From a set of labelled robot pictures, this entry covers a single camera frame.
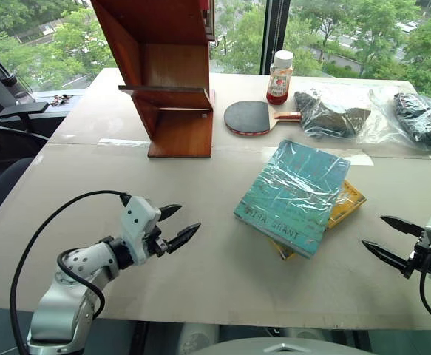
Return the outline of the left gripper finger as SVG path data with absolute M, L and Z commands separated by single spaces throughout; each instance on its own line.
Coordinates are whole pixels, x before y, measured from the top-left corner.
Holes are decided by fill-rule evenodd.
M 163 221 L 171 217 L 175 212 L 177 212 L 181 208 L 182 206 L 180 204 L 169 204 L 169 205 L 160 207 L 159 221 Z
M 167 243 L 167 253 L 171 254 L 174 251 L 178 250 L 180 247 L 184 246 L 195 235 L 200 226 L 201 223 L 195 223 L 179 231 L 176 237 Z

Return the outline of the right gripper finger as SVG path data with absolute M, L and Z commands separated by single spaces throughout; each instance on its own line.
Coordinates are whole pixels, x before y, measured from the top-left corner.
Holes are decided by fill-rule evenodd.
M 404 234 L 423 234 L 424 232 L 424 229 L 422 227 L 398 217 L 382 215 L 380 218 L 386 224 Z
M 372 241 L 362 240 L 362 245 L 384 263 L 399 270 L 402 274 L 407 273 L 407 261 L 405 259 L 402 259 L 391 251 L 386 250 L 379 244 Z

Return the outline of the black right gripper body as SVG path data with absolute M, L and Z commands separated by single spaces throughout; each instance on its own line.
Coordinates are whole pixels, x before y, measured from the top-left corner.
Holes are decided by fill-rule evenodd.
M 406 279 L 409 279 L 414 271 L 424 271 L 426 274 L 431 274 L 431 235 L 426 231 L 421 233 L 415 243 L 402 274 Z

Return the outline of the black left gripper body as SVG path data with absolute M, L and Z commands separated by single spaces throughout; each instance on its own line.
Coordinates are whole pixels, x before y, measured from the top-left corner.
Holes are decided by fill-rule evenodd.
M 149 257 L 156 255 L 162 257 L 168 251 L 167 242 L 161 237 L 162 231 L 155 226 L 150 233 L 144 237 L 146 253 Z

